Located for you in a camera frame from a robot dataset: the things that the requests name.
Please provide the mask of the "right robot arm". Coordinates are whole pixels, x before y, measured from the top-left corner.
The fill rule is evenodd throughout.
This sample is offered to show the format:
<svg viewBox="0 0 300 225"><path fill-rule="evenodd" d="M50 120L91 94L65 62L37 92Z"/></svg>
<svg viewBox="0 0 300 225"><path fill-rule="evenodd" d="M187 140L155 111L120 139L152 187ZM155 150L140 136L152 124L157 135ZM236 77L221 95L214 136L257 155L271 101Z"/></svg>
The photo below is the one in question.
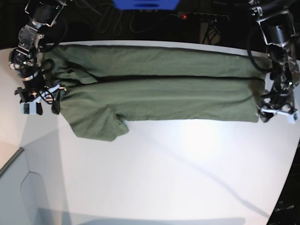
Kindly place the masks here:
<svg viewBox="0 0 300 225"><path fill-rule="evenodd" d="M47 83L45 76L54 70L55 63L52 59L38 62L38 55L53 50L63 40L61 37L47 45L45 34L65 6L64 0L30 0L25 7L30 20L19 31L18 46L9 55L9 67L23 83L14 92L20 97L23 114L42 115L42 102L51 106L53 114L60 113L60 93L64 86Z"/></svg>

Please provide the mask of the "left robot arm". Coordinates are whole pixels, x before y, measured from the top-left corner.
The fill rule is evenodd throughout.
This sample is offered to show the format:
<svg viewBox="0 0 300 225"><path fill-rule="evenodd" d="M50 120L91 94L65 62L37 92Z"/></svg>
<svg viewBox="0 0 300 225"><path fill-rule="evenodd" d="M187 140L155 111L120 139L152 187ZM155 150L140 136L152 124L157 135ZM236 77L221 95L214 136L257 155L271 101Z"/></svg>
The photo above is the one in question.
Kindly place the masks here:
<svg viewBox="0 0 300 225"><path fill-rule="evenodd" d="M300 83L295 43L297 34L289 11L293 0L250 0L249 8L258 24L247 39L247 53L252 65L261 73L269 74L271 88L261 96L257 105L258 115L266 123L280 114L294 124L300 118L295 107L293 90ZM260 31L266 44L270 68L260 67L250 50L253 35Z"/></svg>

